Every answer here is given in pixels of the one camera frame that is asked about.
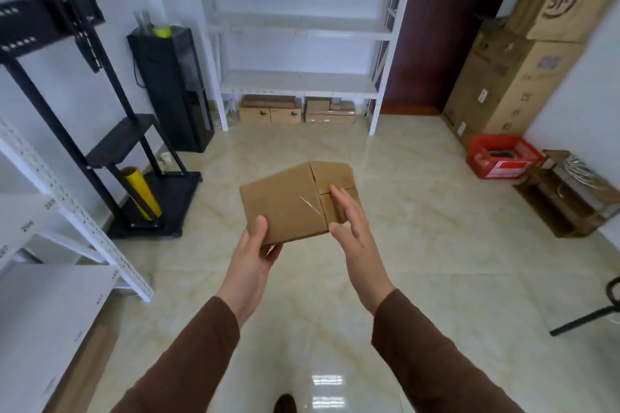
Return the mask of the white shelf with perforated posts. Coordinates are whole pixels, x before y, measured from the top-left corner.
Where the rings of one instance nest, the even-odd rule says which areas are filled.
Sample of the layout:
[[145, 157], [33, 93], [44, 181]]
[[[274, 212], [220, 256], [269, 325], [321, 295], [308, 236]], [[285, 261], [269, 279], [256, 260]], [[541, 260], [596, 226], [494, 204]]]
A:
[[[42, 413], [111, 292], [154, 292], [2, 114], [0, 156], [35, 188], [0, 186], [0, 413]], [[34, 235], [93, 264], [18, 261]]]

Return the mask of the person's left forearm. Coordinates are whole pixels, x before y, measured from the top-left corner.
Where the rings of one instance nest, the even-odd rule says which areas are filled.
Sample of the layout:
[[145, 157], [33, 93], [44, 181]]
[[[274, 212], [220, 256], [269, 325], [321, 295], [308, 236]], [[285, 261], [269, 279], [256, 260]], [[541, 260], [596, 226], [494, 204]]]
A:
[[236, 316], [211, 297], [110, 413], [206, 413], [239, 339]]

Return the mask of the pile of small cardboard boxes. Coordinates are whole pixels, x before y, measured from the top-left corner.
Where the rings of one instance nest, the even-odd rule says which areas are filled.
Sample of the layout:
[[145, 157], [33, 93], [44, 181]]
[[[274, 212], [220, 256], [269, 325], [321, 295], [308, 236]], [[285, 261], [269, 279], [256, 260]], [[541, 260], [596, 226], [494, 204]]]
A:
[[245, 95], [238, 107], [239, 119], [245, 123], [352, 125], [356, 107], [339, 97]]

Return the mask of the tall large cardboard box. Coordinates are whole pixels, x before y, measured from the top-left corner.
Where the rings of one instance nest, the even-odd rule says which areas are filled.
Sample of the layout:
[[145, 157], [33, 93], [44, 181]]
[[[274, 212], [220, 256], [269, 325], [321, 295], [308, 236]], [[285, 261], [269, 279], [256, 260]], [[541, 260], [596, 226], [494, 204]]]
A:
[[464, 148], [477, 135], [523, 135], [584, 50], [484, 22], [443, 110], [446, 125]]

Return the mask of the black television stand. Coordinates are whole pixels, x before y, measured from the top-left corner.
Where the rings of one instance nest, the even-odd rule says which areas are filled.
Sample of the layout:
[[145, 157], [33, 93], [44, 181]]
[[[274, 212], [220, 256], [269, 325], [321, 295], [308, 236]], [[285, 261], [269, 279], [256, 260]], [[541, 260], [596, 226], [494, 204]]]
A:
[[[128, 101], [135, 112], [152, 113], [148, 95], [135, 79], [127, 35], [137, 27], [135, 11], [147, 9], [155, 19], [157, 9], [152, 0], [97, 0], [97, 3], [105, 18], [97, 33]], [[125, 116], [106, 74], [91, 70], [72, 38], [20, 57], [19, 62], [84, 154]], [[0, 113], [17, 127], [93, 217], [103, 222], [111, 216], [92, 184], [4, 66], [0, 66]]]

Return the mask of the black water dispenser cabinet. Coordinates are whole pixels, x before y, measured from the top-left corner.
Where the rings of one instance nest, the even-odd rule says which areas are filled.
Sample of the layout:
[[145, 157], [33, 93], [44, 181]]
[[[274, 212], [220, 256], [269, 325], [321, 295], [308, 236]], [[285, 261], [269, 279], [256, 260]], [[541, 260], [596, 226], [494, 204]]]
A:
[[197, 51], [188, 27], [170, 27], [171, 37], [134, 29], [127, 36], [135, 66], [159, 124], [176, 151], [202, 153], [214, 126]]

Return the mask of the dark brown door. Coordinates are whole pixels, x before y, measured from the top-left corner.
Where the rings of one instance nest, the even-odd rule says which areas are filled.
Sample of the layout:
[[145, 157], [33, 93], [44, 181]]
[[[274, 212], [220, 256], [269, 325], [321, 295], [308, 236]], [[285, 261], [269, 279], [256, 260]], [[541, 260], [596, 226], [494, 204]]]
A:
[[438, 116], [485, 19], [504, 0], [407, 0], [382, 114]]

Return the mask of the person's left hand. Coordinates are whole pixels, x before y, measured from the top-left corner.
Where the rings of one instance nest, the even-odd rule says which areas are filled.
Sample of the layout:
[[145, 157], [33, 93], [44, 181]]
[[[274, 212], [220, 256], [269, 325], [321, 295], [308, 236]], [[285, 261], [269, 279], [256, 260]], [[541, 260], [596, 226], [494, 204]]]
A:
[[241, 329], [253, 315], [264, 295], [269, 273], [283, 244], [249, 247], [249, 226], [232, 253], [223, 283], [216, 293], [231, 310]]

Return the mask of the person's right hand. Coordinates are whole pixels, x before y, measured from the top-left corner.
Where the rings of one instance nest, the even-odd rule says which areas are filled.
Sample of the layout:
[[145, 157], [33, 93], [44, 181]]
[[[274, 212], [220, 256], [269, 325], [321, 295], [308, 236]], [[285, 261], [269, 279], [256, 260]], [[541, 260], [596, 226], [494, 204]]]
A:
[[341, 246], [348, 276], [361, 304], [372, 315], [387, 296], [395, 291], [361, 207], [345, 189], [330, 186], [330, 195], [343, 208], [352, 232], [352, 245]]

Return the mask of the person's right forearm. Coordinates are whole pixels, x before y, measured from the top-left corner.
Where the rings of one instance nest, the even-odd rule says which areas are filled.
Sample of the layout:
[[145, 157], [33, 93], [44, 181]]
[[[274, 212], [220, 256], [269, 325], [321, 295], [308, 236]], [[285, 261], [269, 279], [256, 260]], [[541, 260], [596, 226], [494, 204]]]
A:
[[417, 413], [524, 413], [398, 289], [376, 310], [371, 345]]

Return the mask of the clear film rolls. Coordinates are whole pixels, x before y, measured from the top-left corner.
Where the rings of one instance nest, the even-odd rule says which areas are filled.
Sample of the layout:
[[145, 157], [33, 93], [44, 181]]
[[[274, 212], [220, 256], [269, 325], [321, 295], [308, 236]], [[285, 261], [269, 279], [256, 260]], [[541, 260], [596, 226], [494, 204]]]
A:
[[151, 21], [150, 13], [148, 10], [134, 11], [133, 16], [136, 19], [138, 25], [138, 31], [143, 35], [153, 35], [154, 25]]

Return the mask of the small brown cardboard box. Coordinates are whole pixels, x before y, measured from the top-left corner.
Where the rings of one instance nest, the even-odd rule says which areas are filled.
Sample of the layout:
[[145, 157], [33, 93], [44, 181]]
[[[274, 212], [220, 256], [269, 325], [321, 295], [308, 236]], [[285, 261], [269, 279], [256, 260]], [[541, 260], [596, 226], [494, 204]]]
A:
[[332, 198], [330, 186], [345, 189], [360, 202], [348, 163], [306, 161], [240, 187], [248, 224], [262, 215], [268, 222], [264, 246], [273, 246], [329, 232], [330, 223], [344, 224], [344, 209]]

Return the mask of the tall white metal shelf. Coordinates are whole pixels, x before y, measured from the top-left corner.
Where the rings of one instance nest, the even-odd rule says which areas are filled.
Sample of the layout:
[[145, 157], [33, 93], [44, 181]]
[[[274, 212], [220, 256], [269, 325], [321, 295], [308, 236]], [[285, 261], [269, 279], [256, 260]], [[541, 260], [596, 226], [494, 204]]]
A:
[[199, 1], [217, 99], [349, 99], [374, 135], [407, 0]]

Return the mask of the red plastic crate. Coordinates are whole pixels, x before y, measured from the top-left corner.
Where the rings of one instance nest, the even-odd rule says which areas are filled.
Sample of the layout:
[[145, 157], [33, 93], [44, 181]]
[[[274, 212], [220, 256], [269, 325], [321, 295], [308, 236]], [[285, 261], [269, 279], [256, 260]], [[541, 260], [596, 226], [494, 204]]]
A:
[[482, 180], [519, 179], [546, 157], [520, 135], [477, 135], [470, 140], [466, 163]]

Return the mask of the yellow film roll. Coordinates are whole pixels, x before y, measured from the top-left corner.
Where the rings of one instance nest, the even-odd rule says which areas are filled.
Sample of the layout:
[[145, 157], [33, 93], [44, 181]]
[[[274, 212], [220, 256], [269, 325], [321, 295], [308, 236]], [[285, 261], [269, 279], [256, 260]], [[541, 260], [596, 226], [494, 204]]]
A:
[[126, 179], [131, 188], [137, 192], [144, 203], [148, 205], [151, 212], [156, 217], [161, 217], [161, 207], [154, 197], [154, 194], [147, 184], [142, 172], [136, 167], [124, 167], [120, 170], [120, 174]]

